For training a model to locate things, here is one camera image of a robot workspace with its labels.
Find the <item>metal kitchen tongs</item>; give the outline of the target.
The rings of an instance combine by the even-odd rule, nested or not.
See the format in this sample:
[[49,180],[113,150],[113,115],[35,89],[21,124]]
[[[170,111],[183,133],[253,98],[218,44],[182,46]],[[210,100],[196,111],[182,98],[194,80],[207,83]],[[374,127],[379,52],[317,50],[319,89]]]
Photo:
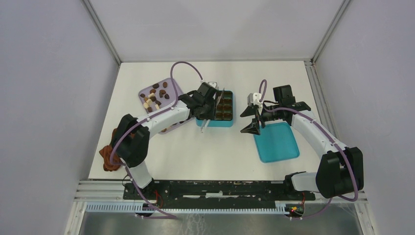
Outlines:
[[204,133],[207,130],[207,128],[208,128],[209,123],[210,123],[211,120],[215,120],[215,112],[216,112],[217,106],[219,105],[219,103],[220,103],[220,101],[222,99],[222,96],[224,94],[224,91],[225,91],[225,89],[223,89],[221,91],[218,91],[216,93],[216,95],[214,97],[215,98],[215,100],[214,100],[214,106],[213,106],[212,111],[211,111],[212,114],[209,115],[209,118],[203,120],[203,123],[202,123],[202,125],[200,127],[201,133]]

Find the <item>teal chocolate box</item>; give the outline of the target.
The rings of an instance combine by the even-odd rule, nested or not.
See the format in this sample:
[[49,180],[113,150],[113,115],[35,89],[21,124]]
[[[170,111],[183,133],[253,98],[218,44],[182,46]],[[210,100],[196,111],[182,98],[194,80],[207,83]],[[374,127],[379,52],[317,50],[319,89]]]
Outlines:
[[217,91],[215,97],[220,98],[220,102],[215,111],[215,119],[206,122],[205,127],[232,127],[234,104],[232,91]]

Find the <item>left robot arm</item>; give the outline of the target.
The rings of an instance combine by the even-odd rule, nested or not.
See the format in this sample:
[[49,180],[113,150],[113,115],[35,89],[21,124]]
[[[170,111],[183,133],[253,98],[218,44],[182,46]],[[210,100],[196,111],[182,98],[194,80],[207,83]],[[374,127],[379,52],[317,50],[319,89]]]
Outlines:
[[110,156],[118,155],[135,184],[135,193],[149,199],[154,193],[153,178],[145,163],[152,137],[173,124],[191,118],[213,118],[217,82],[203,82],[197,90],[178,96],[172,105],[159,111],[133,117],[122,117],[114,137]]

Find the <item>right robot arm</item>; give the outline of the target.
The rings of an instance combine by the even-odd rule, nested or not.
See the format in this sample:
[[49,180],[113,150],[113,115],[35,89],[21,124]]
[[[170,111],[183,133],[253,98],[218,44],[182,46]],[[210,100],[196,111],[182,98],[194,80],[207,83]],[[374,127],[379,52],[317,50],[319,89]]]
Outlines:
[[357,201],[358,192],[364,187],[362,151],[358,147],[346,146],[323,127],[305,102],[296,101],[291,86],[275,87],[276,102],[270,106],[265,104],[265,91],[266,85],[260,85],[258,93],[248,95],[247,108],[240,116],[252,116],[253,119],[241,133],[260,136],[267,122],[282,120],[298,131],[320,158],[316,172],[287,175],[287,183],[282,187],[283,195],[295,200],[303,191],[310,191],[327,199],[340,197],[351,202]]

